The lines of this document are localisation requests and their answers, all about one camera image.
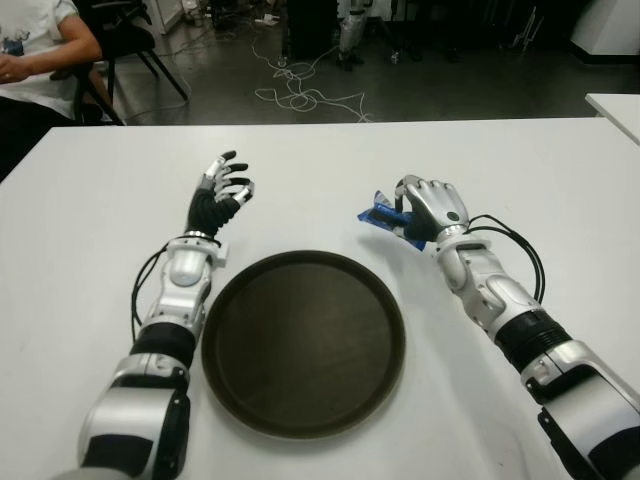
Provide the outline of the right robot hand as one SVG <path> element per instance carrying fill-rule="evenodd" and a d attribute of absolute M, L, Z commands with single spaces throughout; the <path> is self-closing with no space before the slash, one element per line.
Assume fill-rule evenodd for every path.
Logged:
<path fill-rule="evenodd" d="M 397 212 L 402 212 L 404 200 L 411 205 L 410 219 L 402 228 L 406 239 L 440 243 L 469 227 L 466 206 L 450 183 L 407 175 L 398 182 L 394 194 Z"/>

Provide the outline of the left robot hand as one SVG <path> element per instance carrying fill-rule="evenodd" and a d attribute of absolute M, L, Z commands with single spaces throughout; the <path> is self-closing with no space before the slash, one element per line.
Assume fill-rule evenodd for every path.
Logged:
<path fill-rule="evenodd" d="M 185 233 L 198 232 L 214 238 L 255 194 L 254 182 L 246 176 L 248 164 L 236 162 L 235 150 L 218 155 L 202 174 L 192 196 Z"/>

